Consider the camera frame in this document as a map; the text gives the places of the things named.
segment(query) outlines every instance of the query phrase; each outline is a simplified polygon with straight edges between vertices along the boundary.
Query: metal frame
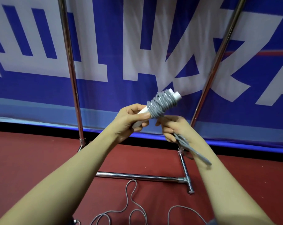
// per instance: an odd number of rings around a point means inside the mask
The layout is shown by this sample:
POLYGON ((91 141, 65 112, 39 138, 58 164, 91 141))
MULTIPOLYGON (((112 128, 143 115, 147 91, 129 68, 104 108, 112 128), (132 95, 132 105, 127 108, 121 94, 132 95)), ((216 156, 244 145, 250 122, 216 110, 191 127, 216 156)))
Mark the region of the metal frame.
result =
MULTIPOLYGON (((234 29, 234 27, 237 23, 238 17, 241 13, 241 10, 244 6, 245 1, 246 0, 239 0, 238 5, 237 5, 232 17, 231 17, 230 22, 229 22, 229 25, 227 26, 227 30, 226 30, 223 42, 221 44, 220 49, 218 50, 218 52, 216 54, 216 58, 215 58, 213 67, 211 69, 210 75, 209 75, 208 80, 206 82, 206 85, 203 89, 202 96, 200 98, 200 101, 199 101, 198 106, 196 108, 194 117, 192 119, 192 122, 191 122, 192 126, 194 126, 196 119, 199 115, 199 112, 202 108, 203 102, 204 102, 204 100, 207 96, 208 90, 209 90, 209 88, 212 84, 212 81, 213 81, 214 76, 217 72, 218 66, 219 66, 219 64, 222 60, 224 53, 225 53, 226 47, 228 45, 231 34, 232 34, 233 29, 234 29)), ((61 25, 62 25, 62 30, 63 30, 63 34, 64 34, 65 48, 66 48, 66 53, 67 53, 70 79, 71 79, 71 84, 72 84, 75 111, 76 111, 79 137, 80 137, 80 147, 78 149, 78 152, 79 152, 82 148, 85 147, 85 139, 84 139, 84 136, 83 136, 83 125, 82 125, 82 118, 81 118, 81 111, 80 111, 80 104, 79 104, 79 97, 78 97, 78 90, 77 90, 77 83, 76 83, 76 72, 75 72, 72 45, 71 45, 71 36, 70 36, 69 24, 68 24, 67 7, 66 7, 66 1, 65 0, 58 0, 58 3, 59 3, 61 25)), ((184 175, 185 175, 182 178, 152 176, 152 175, 123 174, 123 173, 112 173, 112 172, 101 172, 101 171, 97 172, 96 177, 184 183, 184 184, 187 184, 188 193, 192 194, 192 193, 194 193, 194 190, 192 188, 191 179, 189 177, 186 164, 184 162, 183 149, 179 148, 178 150, 179 150, 178 155, 179 155, 179 158, 180 158, 180 161, 181 161, 181 164, 182 164, 182 167, 183 167, 184 175)))
POLYGON ((204 101, 205 101, 205 99, 206 99, 206 96, 207 96, 207 94, 208 94, 208 91, 209 91, 209 89, 210 89, 210 87, 211 87, 211 84, 212 84, 212 82, 213 82, 213 80, 214 80, 215 74, 216 74, 216 72, 217 72, 217 70, 218 70, 219 64, 221 63, 222 58, 223 58, 223 56, 224 56, 224 54, 225 54, 226 48, 227 48, 227 46, 228 46, 228 43, 229 43, 229 41, 230 41, 231 35, 232 35, 233 30, 234 30, 234 28, 235 28, 235 26, 236 26, 236 23, 237 23, 237 21, 238 21, 238 18, 239 18, 239 16, 240 16, 240 13, 241 13, 241 11, 242 11, 242 9, 243 9, 243 7, 244 7, 245 1, 246 1, 246 0, 239 0, 239 1, 238 1, 238 4, 237 4, 237 6, 236 6, 236 9, 234 10, 234 12, 233 12, 233 14, 232 14, 232 16, 231 16, 231 18, 230 18, 230 21, 229 21, 229 24, 228 24, 228 26, 227 26, 227 29, 226 29, 226 32, 225 32, 223 41, 222 41, 222 43, 221 43, 220 48, 218 49, 218 51, 217 51, 217 53, 216 53, 214 63, 213 63, 213 65, 212 65, 212 68, 211 68, 211 71, 210 71, 210 73, 209 73, 209 76, 208 76, 208 79, 207 79, 207 81, 206 81, 206 84, 205 84, 205 86, 204 86, 204 88, 203 88, 201 98, 200 98, 200 100, 199 100, 199 102, 198 102, 198 105, 197 105, 197 107, 196 107, 194 116, 192 117, 192 120, 191 120, 191 123, 190 123, 190 125, 191 125, 192 127, 195 126, 195 123, 196 123, 196 121, 197 121, 197 118, 198 118, 198 116, 199 116, 199 114, 200 114, 200 111, 201 111, 201 109, 202 109, 202 106, 203 106, 203 104, 204 104, 204 101))

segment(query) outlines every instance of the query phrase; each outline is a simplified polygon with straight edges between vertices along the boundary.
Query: right hand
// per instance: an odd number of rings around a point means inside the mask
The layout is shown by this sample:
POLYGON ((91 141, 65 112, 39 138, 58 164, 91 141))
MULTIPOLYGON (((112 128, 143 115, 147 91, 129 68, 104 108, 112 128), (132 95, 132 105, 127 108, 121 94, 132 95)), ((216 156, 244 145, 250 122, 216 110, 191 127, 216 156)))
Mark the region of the right hand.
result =
POLYGON ((180 134, 189 143, 192 143, 194 137, 198 135, 185 118, 181 116, 165 115, 164 117, 160 117, 155 125, 161 125, 163 135, 166 137, 166 140, 171 143, 176 143, 175 136, 172 133, 180 134))

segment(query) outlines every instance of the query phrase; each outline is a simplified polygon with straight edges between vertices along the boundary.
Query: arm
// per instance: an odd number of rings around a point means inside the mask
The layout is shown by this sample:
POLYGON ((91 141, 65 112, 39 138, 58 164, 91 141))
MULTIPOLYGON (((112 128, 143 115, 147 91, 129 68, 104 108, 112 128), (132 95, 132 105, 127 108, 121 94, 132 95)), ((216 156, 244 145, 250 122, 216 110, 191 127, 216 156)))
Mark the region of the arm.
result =
POLYGON ((159 119, 157 125, 159 124, 168 141, 176 142, 172 133, 180 134, 188 140, 191 147, 212 163, 211 167, 207 167, 194 155, 218 225, 274 224, 183 117, 165 116, 159 119))
POLYGON ((150 114, 136 114, 145 106, 134 104, 119 111, 115 120, 83 150, 37 184, 1 219, 0 225, 66 224, 79 206, 108 153, 134 130, 136 121, 150 114))

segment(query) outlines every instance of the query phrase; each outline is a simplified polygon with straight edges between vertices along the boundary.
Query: red carpet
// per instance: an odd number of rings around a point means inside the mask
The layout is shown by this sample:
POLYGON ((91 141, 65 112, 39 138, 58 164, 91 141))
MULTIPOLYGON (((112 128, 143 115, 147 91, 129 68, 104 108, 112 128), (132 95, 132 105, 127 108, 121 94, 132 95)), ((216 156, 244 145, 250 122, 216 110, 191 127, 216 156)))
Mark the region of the red carpet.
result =
MULTIPOLYGON (((0 132, 0 217, 39 181, 74 155, 78 140, 0 132)), ((233 176, 258 202, 270 218, 283 225, 283 162, 219 156, 233 176)), ((194 161, 186 159, 195 190, 187 194, 184 184, 138 181, 133 199, 147 212, 149 225, 167 223, 167 213, 173 205, 184 205, 198 211, 209 221, 213 212, 194 161)), ((182 177, 176 151, 118 145, 105 160, 101 171, 182 177)), ((128 180, 95 178, 74 217, 83 225, 99 213, 120 210, 126 204, 125 185, 128 180)), ((134 183, 128 190, 131 194, 134 183)), ((111 213, 113 224, 128 224, 135 209, 129 203, 120 214, 111 213)), ((108 224, 103 218, 100 225, 108 224)), ((132 224, 144 224, 136 212, 132 224)), ((175 208, 170 224, 203 224, 193 212, 175 208)))

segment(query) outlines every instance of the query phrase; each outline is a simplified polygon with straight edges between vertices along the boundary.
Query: horizontal metal bar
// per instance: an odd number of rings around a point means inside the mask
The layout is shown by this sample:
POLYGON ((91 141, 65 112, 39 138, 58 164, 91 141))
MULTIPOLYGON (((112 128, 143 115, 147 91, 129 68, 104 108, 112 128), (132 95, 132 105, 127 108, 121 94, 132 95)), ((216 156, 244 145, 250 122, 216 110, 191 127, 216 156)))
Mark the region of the horizontal metal bar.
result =
POLYGON ((174 178, 164 176, 152 176, 152 175, 135 175, 135 174, 122 174, 122 173, 111 173, 111 172, 97 172, 96 177, 102 178, 120 178, 120 179, 136 179, 141 181, 165 181, 165 182, 177 182, 187 183, 187 178, 174 178))

